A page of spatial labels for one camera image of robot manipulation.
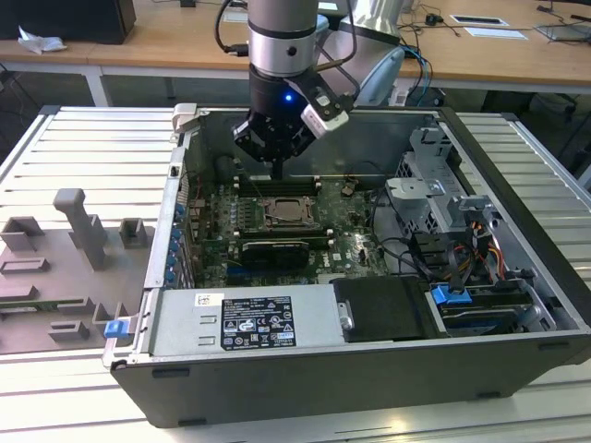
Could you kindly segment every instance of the white sticker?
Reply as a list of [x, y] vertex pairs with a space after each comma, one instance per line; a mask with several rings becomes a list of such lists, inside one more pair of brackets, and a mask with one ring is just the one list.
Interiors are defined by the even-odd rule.
[[196, 293], [195, 306], [221, 306], [223, 293]]
[[328, 11], [338, 11], [339, 7], [336, 3], [318, 2], [318, 9], [326, 9]]

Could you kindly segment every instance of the blue cable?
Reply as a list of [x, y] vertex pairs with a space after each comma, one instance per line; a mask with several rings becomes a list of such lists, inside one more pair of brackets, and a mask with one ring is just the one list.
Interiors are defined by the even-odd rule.
[[408, 46], [404, 46], [402, 45], [402, 48], [407, 51], [408, 53], [412, 54], [416, 60], [418, 61], [418, 63], [420, 63], [421, 66], [423, 66], [423, 73], [424, 73], [424, 83], [423, 83], [423, 93], [421, 94], [420, 99], [418, 99], [418, 102], [416, 103], [416, 106], [420, 106], [421, 101], [423, 100], [423, 98], [425, 98], [425, 94], [427, 94], [427, 88], [428, 88], [428, 65], [425, 62], [425, 59], [422, 57], [422, 55], [419, 55], [416, 51], [413, 51], [412, 49], [410, 49]]

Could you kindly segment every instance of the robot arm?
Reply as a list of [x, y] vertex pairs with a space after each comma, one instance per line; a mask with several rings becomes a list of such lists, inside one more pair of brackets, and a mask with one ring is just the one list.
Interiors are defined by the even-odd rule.
[[344, 125], [353, 98], [337, 96], [315, 65], [318, 0], [248, 2], [251, 106], [235, 143], [283, 175], [283, 162]]

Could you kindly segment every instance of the wooden desk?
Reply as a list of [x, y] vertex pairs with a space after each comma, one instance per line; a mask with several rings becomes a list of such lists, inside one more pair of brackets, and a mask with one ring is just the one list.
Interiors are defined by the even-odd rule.
[[[509, 29], [560, 24], [550, 14], [536, 11], [544, 2], [533, 0], [427, 0], [424, 3], [438, 7], [451, 26], [458, 24], [449, 17], [450, 14], [501, 18], [509, 23]], [[571, 14], [591, 16], [591, 7], [583, 5], [555, 3], [554, 10], [567, 23], [573, 22]], [[400, 22], [410, 20], [410, 15], [402, 15]], [[416, 21], [424, 20], [425, 11], [419, 8]], [[453, 87], [454, 81], [467, 80], [499, 82], [497, 86], [503, 86], [502, 83], [524, 84], [526, 88], [550, 85], [591, 87], [591, 51], [584, 43], [549, 43], [548, 38], [537, 30], [522, 31], [528, 39], [526, 41], [472, 37], [462, 28], [456, 31], [461, 37], [456, 37], [445, 27], [425, 29], [419, 36], [421, 50], [433, 65], [435, 84]], [[402, 35], [409, 44], [415, 44], [412, 31], [402, 30]], [[401, 76], [408, 77], [413, 73], [405, 63]]]
[[[538, 24], [558, 24], [557, 18], [536, 11], [535, 0], [426, 0], [441, 9], [450, 25], [450, 14], [503, 18], [510, 28], [531, 29]], [[246, 58], [222, 53], [212, 34], [218, 6], [180, 8], [177, 2], [153, 3], [136, 0], [136, 28], [123, 45], [69, 43], [67, 51], [38, 56], [15, 42], [0, 42], [0, 62], [20, 71], [71, 72], [84, 75], [97, 105], [108, 105], [103, 76], [155, 76], [164, 78], [247, 78]], [[556, 3], [555, 11], [569, 16], [591, 15], [591, 8]], [[423, 22], [419, 8], [415, 21]], [[402, 15], [401, 23], [412, 21]], [[526, 41], [461, 37], [443, 27], [425, 29], [419, 36], [424, 56], [431, 62], [434, 87], [531, 92], [591, 93], [591, 51], [585, 44], [549, 43], [536, 30], [525, 30]], [[403, 37], [415, 44], [408, 29]], [[223, 23], [225, 42], [247, 39], [244, 23]], [[416, 81], [416, 61], [404, 62], [397, 86], [408, 89]]]

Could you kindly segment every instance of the computer case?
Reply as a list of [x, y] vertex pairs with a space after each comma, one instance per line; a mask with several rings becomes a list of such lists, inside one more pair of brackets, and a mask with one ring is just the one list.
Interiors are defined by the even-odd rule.
[[133, 29], [133, 0], [3, 0], [0, 38], [14, 39], [18, 26], [43, 37], [121, 44]]

